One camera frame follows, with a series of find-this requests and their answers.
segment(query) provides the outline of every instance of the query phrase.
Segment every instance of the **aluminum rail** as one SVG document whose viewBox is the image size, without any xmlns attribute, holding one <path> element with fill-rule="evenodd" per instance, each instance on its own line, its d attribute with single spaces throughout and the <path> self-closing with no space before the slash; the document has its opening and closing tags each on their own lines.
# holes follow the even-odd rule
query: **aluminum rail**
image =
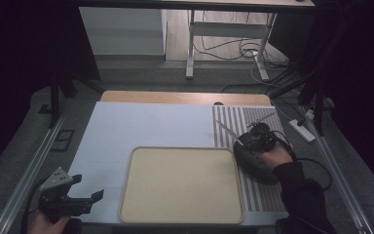
<svg viewBox="0 0 374 234">
<path fill-rule="evenodd" d="M 33 156 L 31 162 L 26 167 L 25 172 L 20 178 L 17 187 L 14 189 L 11 197 L 9 198 L 7 204 L 2 210 L 0 214 L 0 234 L 8 233 L 12 223 L 17 217 L 19 208 L 22 205 L 24 199 L 26 198 L 33 181 L 38 175 L 41 166 L 44 163 L 45 158 L 47 157 L 47 154 L 51 149 L 51 146 L 56 138 L 56 135 L 59 132 L 59 129 L 62 126 L 63 121 L 65 120 L 66 113 L 68 112 L 71 103 L 72 100 L 69 98 L 67 98 L 63 102 L 59 113 L 59 118 L 55 122 L 54 126 L 50 130 L 48 130 L 37 152 Z"/>
<path fill-rule="evenodd" d="M 340 170 L 335 157 L 333 156 L 332 151 L 330 150 L 329 145 L 326 142 L 324 136 L 320 136 L 318 131 L 315 128 L 314 123 L 311 120 L 306 119 L 308 123 L 308 128 L 313 133 L 313 135 L 317 138 L 317 146 L 320 151 L 323 160 L 326 162 L 327 166 L 329 167 L 329 171 L 333 176 L 333 179 L 338 186 L 338 190 L 341 194 L 341 197 L 348 208 L 349 213 L 354 220 L 356 228 L 360 234 L 373 234 L 371 225 L 364 213 L 359 201 L 357 200 L 354 192 L 352 191 L 351 187 L 349 186 L 344 174 Z"/>
</svg>

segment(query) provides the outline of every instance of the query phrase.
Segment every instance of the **gray carpet floor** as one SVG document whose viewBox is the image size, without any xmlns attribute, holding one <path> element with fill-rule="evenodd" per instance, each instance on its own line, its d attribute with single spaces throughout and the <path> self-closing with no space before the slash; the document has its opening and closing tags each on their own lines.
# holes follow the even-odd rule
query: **gray carpet floor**
<svg viewBox="0 0 374 234">
<path fill-rule="evenodd" d="M 185 63 L 165 62 L 161 59 L 126 58 L 125 60 L 98 58 L 98 68 L 101 76 L 95 84 L 105 90 L 134 90 L 134 91 L 169 91 L 169 92 L 204 92 L 204 93 L 232 93 L 232 94 L 266 94 L 275 88 L 256 84 L 251 77 L 251 63 L 223 62 L 223 63 L 196 63 L 195 77 L 186 80 Z M 275 77 L 282 72 L 282 68 L 269 69 L 269 75 Z M 253 72 L 259 79 L 256 69 Z M 72 141 L 65 152 L 50 151 L 37 176 L 37 179 L 48 176 L 56 168 L 62 167 L 66 171 L 78 149 L 81 138 L 90 120 L 95 103 L 100 99 L 100 94 L 87 86 L 75 82 L 77 96 L 73 98 L 72 105 L 61 127 L 62 130 L 74 130 Z M 297 112 L 297 93 L 289 92 L 273 100 L 280 110 L 280 120 L 284 133 L 294 145 L 298 157 L 314 158 L 324 161 L 319 155 L 318 146 L 307 143 L 287 124 L 289 119 L 300 118 Z M 15 186 L 22 176 L 31 157 L 39 148 L 51 116 L 40 114 L 39 110 L 44 104 L 50 104 L 49 88 L 36 92 L 31 99 L 31 107 L 18 132 L 0 157 L 0 213 Z M 374 175 L 366 167 L 360 156 L 346 141 L 343 134 L 332 121 L 330 114 L 323 114 L 324 135 L 332 152 L 342 169 L 351 189 L 356 195 L 361 207 L 373 228 L 374 233 Z M 64 142 L 54 142 L 52 149 L 62 148 Z M 318 166 L 304 162 L 306 175 L 318 180 L 325 185 L 327 175 Z M 338 233 L 358 233 L 350 211 L 348 211 L 339 190 L 335 184 L 325 191 L 326 207 L 329 219 L 334 224 Z M 9 233 L 19 233 L 20 213 L 9 230 Z M 83 233 L 132 233 L 134 230 L 124 230 L 107 226 L 85 226 Z M 186 233 L 187 229 L 152 229 L 143 230 L 147 233 Z M 232 230 L 207 229 L 188 230 L 188 233 L 229 233 Z M 245 233 L 255 233 L 255 230 L 241 230 Z M 262 234 L 275 233 L 274 227 L 262 227 Z"/>
</svg>

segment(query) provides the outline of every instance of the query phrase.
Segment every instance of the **person's left hand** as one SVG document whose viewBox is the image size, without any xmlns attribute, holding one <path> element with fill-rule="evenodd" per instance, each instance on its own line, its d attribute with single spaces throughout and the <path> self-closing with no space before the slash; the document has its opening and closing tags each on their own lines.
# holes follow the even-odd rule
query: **person's left hand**
<svg viewBox="0 0 374 234">
<path fill-rule="evenodd" d="M 62 234 L 69 218 L 63 216 L 56 223 L 52 223 L 46 215 L 38 210 L 30 227 L 29 234 Z"/>
</svg>

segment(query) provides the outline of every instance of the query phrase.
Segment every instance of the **hand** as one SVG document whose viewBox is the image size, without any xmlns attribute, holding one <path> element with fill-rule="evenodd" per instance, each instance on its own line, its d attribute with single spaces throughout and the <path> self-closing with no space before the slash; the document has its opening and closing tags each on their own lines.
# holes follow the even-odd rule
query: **hand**
<svg viewBox="0 0 374 234">
<path fill-rule="evenodd" d="M 284 147 L 276 142 L 275 146 L 267 152 L 255 152 L 256 157 L 259 157 L 271 169 L 274 169 L 280 164 L 293 162 L 291 156 Z"/>
<path fill-rule="evenodd" d="M 70 217 L 63 216 L 52 223 L 46 215 L 38 211 L 32 222 L 29 234 L 61 234 Z"/>
</svg>

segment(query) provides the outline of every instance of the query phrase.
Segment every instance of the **table leg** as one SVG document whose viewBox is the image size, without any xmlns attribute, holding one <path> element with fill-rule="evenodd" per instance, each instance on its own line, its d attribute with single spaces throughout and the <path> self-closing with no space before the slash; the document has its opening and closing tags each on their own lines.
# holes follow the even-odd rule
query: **table leg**
<svg viewBox="0 0 374 234">
<path fill-rule="evenodd" d="M 260 76 L 262 80 L 269 80 L 269 75 L 266 72 L 265 63 L 263 62 L 263 52 L 265 50 L 267 40 L 269 39 L 270 31 L 272 30 L 273 21 L 275 20 L 276 14 L 268 14 L 268 20 L 266 23 L 266 28 L 263 32 L 262 41 L 260 43 L 259 51 L 254 53 L 256 59 L 257 67 L 259 68 Z"/>
<path fill-rule="evenodd" d="M 188 58 L 186 68 L 186 79 L 193 79 L 193 67 L 194 67 L 194 10 L 191 11 L 190 17 L 190 41 L 188 46 Z"/>
</svg>

